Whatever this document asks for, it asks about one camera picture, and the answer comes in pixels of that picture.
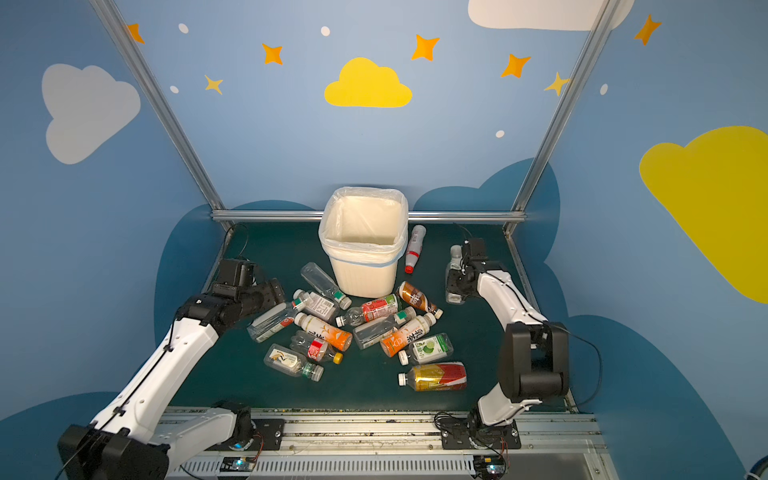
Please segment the clear bottle red green label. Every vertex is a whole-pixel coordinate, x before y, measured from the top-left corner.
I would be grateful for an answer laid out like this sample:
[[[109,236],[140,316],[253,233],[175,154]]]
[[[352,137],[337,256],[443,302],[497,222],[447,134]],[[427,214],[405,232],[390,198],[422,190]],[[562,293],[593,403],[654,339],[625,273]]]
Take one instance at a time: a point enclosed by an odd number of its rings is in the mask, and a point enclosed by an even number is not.
[[[276,305],[254,319],[247,327],[252,340],[261,343],[295,321],[295,317],[305,308],[305,302],[295,299]]]

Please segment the orange white milk tea bottle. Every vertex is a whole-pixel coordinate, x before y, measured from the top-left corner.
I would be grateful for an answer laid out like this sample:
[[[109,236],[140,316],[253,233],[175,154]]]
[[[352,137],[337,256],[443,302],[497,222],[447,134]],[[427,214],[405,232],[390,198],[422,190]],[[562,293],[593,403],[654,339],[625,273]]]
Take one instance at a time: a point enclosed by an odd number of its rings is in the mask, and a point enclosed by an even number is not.
[[[410,320],[380,341],[384,354],[387,357],[394,357],[407,345],[426,335],[436,322],[437,318],[432,313],[425,313]]]

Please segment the square clear bottle green cap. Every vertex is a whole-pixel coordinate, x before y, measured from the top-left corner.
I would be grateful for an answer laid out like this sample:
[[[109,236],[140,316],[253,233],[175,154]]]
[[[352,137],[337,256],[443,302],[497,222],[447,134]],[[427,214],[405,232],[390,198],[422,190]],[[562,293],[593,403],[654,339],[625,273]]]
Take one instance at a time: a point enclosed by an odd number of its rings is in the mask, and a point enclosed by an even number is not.
[[[313,382],[319,382],[324,373],[321,365],[312,363],[301,353],[277,344],[272,344],[267,349],[264,363],[288,376],[303,377]]]

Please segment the small red label bottle yellow cap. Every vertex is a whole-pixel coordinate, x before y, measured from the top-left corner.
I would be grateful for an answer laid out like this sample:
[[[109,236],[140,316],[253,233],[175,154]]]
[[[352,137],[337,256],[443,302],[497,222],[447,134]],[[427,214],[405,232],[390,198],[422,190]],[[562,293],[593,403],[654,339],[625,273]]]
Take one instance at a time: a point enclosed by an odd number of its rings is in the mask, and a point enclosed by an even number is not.
[[[338,365],[343,360],[343,354],[338,352],[326,340],[303,330],[297,331],[291,337],[289,347],[291,350],[301,353],[309,360],[317,363],[332,362]]]

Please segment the clear bottle green band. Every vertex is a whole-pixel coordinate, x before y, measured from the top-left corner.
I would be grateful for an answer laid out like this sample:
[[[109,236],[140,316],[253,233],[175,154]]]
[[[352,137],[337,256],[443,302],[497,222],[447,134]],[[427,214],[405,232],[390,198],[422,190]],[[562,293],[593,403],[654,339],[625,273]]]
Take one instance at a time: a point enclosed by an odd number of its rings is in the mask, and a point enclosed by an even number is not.
[[[382,317],[356,327],[353,330],[354,340],[359,349],[367,349],[383,338],[397,331],[403,324],[416,317],[416,311],[409,306],[395,314]]]

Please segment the orange label bottle white cap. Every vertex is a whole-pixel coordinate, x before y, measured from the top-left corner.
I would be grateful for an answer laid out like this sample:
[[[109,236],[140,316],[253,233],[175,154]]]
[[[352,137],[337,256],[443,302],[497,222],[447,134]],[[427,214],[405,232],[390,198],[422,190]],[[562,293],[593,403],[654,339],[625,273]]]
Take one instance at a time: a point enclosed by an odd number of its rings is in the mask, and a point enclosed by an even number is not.
[[[350,332],[337,328],[318,317],[300,312],[295,317],[295,323],[307,333],[325,340],[331,346],[342,352],[346,351],[353,340]]]

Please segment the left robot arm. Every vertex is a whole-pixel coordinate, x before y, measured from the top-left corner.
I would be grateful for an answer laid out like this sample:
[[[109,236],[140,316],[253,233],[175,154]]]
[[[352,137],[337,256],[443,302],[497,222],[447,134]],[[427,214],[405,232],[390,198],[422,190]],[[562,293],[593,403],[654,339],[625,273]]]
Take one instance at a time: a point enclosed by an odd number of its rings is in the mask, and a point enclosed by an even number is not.
[[[244,450],[255,438],[247,406],[219,402],[166,434],[156,428],[195,365],[242,320],[286,299],[250,261],[225,259],[209,289],[176,311],[168,333],[125,388],[86,426],[71,425],[57,448],[68,479],[163,479],[215,445]]]

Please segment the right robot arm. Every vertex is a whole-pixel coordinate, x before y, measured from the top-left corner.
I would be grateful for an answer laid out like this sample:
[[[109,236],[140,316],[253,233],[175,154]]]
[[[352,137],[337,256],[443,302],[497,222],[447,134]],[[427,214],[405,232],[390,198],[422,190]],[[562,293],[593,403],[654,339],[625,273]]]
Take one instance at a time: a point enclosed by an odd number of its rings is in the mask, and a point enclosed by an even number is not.
[[[503,264],[489,259],[485,242],[470,238],[450,248],[446,301],[485,300],[502,328],[497,384],[480,397],[473,426],[500,427],[546,400],[570,390],[569,339],[524,297]]]

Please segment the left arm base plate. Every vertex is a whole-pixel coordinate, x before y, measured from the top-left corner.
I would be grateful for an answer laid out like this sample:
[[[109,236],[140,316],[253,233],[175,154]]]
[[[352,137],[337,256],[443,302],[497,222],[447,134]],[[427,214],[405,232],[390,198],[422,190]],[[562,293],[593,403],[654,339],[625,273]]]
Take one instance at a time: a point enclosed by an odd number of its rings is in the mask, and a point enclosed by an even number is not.
[[[278,418],[256,418],[251,420],[252,435],[240,443],[227,441],[208,448],[217,452],[258,452],[278,451],[281,448],[285,421]]]

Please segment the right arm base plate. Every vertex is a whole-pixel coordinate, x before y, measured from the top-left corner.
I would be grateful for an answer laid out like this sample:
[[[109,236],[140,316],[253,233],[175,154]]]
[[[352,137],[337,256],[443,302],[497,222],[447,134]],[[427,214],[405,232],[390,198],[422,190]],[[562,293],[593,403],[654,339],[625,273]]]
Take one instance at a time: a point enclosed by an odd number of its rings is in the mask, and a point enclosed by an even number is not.
[[[516,450],[521,439],[516,423],[502,426],[472,424],[466,418],[441,415],[434,420],[444,450]]]

